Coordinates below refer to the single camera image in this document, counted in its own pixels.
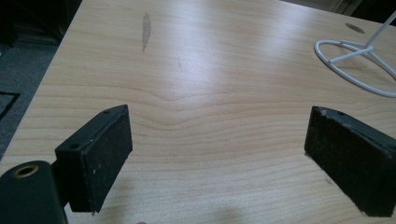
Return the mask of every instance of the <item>black object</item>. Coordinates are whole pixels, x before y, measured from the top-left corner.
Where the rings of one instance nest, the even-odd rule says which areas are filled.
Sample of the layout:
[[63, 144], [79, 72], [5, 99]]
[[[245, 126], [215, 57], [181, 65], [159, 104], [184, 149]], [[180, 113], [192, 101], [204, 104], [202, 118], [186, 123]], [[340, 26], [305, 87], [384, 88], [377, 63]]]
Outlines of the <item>black object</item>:
[[128, 106], [99, 113], [55, 149], [52, 165], [30, 161], [2, 175], [0, 223], [65, 223], [67, 203], [100, 212], [131, 151]]
[[17, 39], [14, 21], [35, 23], [61, 42], [82, 0], [0, 0], [0, 43], [13, 45]]
[[396, 140], [342, 112], [313, 106], [306, 153], [370, 217], [396, 204]]
[[0, 223], [66, 223], [49, 163], [29, 161], [1, 176]]
[[364, 0], [352, 13], [352, 17], [384, 23], [395, 10], [396, 1], [394, 0]]

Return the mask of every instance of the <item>white wire ring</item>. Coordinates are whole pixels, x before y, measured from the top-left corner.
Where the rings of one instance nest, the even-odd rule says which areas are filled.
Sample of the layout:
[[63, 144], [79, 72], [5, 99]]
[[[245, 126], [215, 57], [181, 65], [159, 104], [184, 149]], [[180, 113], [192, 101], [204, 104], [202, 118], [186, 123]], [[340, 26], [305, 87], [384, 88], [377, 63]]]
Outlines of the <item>white wire ring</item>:
[[[387, 96], [387, 97], [396, 97], [396, 92], [395, 91], [382, 91], [378, 88], [372, 87], [354, 77], [351, 75], [347, 74], [340, 68], [338, 68], [334, 63], [330, 62], [329, 59], [326, 58], [326, 56], [323, 55], [323, 53], [320, 50], [320, 45], [322, 44], [331, 44], [331, 45], [336, 45], [342, 48], [346, 48], [352, 51], [360, 51], [361, 49], [355, 48], [349, 44], [342, 43], [342, 41], [335, 41], [335, 40], [319, 40], [317, 44], [315, 45], [315, 53], [319, 56], [319, 58], [327, 65], [329, 66], [336, 74], [339, 76], [345, 78], [346, 80], [350, 81], [351, 83], [376, 94]], [[373, 52], [368, 52], [368, 53], [363, 53], [363, 57], [369, 59], [373, 63], [376, 63], [378, 66], [382, 67], [384, 70], [386, 70], [391, 76], [396, 77], [396, 74], [394, 70], [388, 66], [385, 62], [383, 62], [376, 54]]]

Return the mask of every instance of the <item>floor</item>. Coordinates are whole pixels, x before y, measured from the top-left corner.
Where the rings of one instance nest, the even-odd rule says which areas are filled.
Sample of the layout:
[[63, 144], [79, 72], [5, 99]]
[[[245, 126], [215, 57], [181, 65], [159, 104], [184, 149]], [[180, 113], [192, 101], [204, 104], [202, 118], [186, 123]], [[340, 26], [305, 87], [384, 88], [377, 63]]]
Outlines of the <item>floor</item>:
[[16, 28], [14, 47], [0, 44], [0, 160], [59, 47], [39, 29]]

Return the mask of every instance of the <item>table surface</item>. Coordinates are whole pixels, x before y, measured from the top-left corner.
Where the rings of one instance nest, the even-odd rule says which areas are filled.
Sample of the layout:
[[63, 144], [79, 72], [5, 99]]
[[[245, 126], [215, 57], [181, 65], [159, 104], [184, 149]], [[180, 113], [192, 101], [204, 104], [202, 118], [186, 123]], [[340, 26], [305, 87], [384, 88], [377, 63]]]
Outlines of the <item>table surface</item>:
[[[363, 43], [379, 27], [280, 1], [85, 0], [0, 173], [55, 161], [94, 115], [127, 104], [134, 151], [102, 211], [66, 206], [70, 223], [394, 222], [361, 213], [304, 154], [313, 105], [396, 137], [395, 99], [347, 82], [314, 52], [320, 39]], [[395, 36], [389, 27], [374, 44], [393, 67]], [[340, 66], [396, 91], [366, 59]]]

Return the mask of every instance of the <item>white metal base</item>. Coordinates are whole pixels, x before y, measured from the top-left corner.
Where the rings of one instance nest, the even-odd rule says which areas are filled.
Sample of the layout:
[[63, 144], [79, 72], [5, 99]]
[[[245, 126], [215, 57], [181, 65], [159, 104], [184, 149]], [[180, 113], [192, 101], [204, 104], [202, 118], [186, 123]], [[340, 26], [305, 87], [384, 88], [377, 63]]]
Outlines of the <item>white metal base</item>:
[[[385, 28], [396, 18], [396, 11], [390, 16], [390, 18], [382, 25], [382, 27], [370, 38], [370, 40], [366, 44], [360, 44], [360, 43], [355, 43], [355, 42], [350, 42], [350, 41], [335, 41], [335, 40], [319, 40], [317, 44], [315, 45], [315, 52], [319, 56], [319, 58], [326, 63], [335, 73], [340, 75], [341, 77], [345, 78], [346, 80], [352, 82], [353, 84], [367, 90], [371, 91], [373, 93], [383, 95], [383, 96], [388, 96], [388, 97], [396, 97], [396, 91], [382, 91], [378, 88], [372, 87], [356, 78], [351, 76], [350, 74], [346, 73], [342, 69], [340, 69], [336, 63], [343, 61], [345, 59], [349, 59], [351, 57], [355, 57], [358, 55], [361, 55], [373, 63], [376, 63], [377, 65], [381, 66], [385, 71], [387, 71], [393, 78], [396, 79], [396, 72], [395, 70], [385, 63], [378, 55], [374, 53], [374, 48], [372, 47], [372, 43], [374, 40], [385, 30]], [[323, 53], [320, 50], [320, 45], [322, 44], [331, 44], [331, 45], [336, 45], [340, 46], [342, 48], [349, 49], [353, 51], [352, 53], [333, 58], [333, 59], [327, 59], [326, 56], [323, 55]]]

